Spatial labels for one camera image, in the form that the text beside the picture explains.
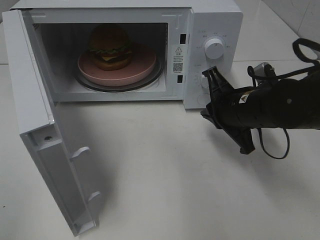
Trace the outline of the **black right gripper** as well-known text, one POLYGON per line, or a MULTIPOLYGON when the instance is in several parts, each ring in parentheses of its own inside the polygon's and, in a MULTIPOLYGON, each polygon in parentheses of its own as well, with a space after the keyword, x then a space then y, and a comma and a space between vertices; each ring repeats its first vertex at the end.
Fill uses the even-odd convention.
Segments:
POLYGON ((200 114, 217 129, 223 130, 240 147, 241 154, 250 154, 255 150, 251 129, 245 127, 237 113, 243 95, 250 92, 250 87, 233 88, 219 72, 217 66, 202 72, 208 82, 210 102, 200 114))

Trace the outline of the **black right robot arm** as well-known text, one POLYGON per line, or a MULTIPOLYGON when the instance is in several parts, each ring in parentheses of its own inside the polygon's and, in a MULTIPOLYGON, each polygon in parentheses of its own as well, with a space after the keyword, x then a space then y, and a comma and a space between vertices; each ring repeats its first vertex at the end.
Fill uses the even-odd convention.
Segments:
POLYGON ((202 72, 208 81, 210 102, 203 118, 223 130, 248 155, 254 149, 252 129, 320 128, 320 67, 311 66, 276 75, 263 62, 249 66, 252 85, 234 88, 217 67, 202 72))

